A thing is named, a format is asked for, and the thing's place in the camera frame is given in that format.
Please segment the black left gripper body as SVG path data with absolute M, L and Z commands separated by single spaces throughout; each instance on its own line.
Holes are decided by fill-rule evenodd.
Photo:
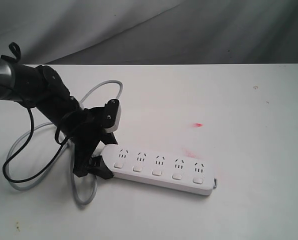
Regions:
M 87 164 L 99 145 L 100 134 L 105 133 L 101 120 L 104 107 L 77 108 L 65 114 L 56 126 L 56 134 L 62 132 L 67 140 L 74 144 L 74 160 L 72 173 L 84 177 Z

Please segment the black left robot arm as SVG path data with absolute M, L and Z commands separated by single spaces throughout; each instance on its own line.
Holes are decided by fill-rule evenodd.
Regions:
M 50 66 L 30 67 L 0 58 L 0 100 L 19 103 L 29 112 L 37 108 L 56 126 L 54 139 L 61 147 L 68 141 L 74 144 L 74 175 L 113 177 L 103 158 L 92 154 L 99 143 L 117 143 L 118 99 L 110 99 L 103 107 L 82 108 Z

